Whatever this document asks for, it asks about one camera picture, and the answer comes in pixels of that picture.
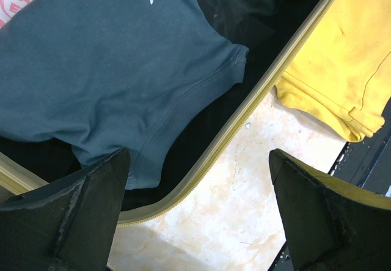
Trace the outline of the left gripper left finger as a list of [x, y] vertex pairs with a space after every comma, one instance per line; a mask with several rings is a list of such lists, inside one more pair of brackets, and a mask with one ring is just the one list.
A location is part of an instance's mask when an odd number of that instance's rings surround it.
[[1, 270], [107, 270], [130, 153], [1, 203]]

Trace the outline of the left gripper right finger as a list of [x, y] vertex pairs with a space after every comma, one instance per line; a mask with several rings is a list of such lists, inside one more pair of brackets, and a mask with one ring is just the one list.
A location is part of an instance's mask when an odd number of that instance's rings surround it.
[[390, 270], [390, 198], [274, 149], [269, 169], [295, 270]]

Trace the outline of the yellow pants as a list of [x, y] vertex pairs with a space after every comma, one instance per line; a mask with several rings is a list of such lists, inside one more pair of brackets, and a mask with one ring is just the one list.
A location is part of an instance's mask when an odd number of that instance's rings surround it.
[[390, 99], [390, 0], [335, 0], [276, 90], [349, 142], [372, 137]]

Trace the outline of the dark blue shirt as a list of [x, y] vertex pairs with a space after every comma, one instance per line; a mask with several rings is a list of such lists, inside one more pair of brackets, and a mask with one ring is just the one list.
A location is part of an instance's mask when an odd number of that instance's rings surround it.
[[247, 53], [197, 0], [33, 0], [1, 28], [1, 136], [59, 139], [83, 166], [127, 147], [126, 188], [154, 188], [189, 122], [243, 81]]

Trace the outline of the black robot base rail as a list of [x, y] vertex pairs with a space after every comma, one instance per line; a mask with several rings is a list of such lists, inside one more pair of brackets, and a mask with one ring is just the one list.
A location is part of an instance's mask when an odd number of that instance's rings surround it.
[[390, 124], [372, 138], [347, 143], [329, 174], [362, 189], [390, 196]]

